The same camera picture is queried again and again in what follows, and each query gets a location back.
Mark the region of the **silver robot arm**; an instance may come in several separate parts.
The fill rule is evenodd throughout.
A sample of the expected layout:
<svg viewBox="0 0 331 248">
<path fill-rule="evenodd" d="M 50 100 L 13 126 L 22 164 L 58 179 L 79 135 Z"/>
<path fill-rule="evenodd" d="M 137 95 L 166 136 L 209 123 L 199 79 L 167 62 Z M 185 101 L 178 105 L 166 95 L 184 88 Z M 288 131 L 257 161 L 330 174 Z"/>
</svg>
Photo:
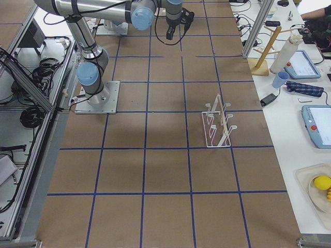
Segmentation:
<svg viewBox="0 0 331 248">
<path fill-rule="evenodd" d="M 137 30 L 146 30 L 152 24 L 157 1 L 36 1 L 47 13 L 63 17 L 67 23 L 84 62 L 77 68 L 77 78 L 91 106 L 104 105 L 110 91 L 102 81 L 109 59 L 105 49 L 98 45 L 85 18 L 105 19 L 119 24 L 132 24 Z"/>
<path fill-rule="evenodd" d="M 180 24 L 190 26 L 193 22 L 194 12 L 184 8 L 182 0 L 157 0 L 156 6 L 165 9 L 166 21 L 170 27 Z"/>
</svg>

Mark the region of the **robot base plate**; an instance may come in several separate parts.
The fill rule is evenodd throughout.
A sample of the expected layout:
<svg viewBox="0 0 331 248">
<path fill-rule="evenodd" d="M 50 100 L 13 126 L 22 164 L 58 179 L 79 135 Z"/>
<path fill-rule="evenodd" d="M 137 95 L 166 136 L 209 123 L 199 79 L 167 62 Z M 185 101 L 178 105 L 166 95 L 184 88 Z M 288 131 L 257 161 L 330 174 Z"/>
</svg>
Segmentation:
<svg viewBox="0 0 331 248">
<path fill-rule="evenodd" d="M 76 114 L 115 114 L 117 109 L 118 94 L 120 81 L 104 82 L 103 91 L 92 96 L 86 101 L 90 95 L 82 97 L 82 103 L 76 105 Z"/>
</svg>

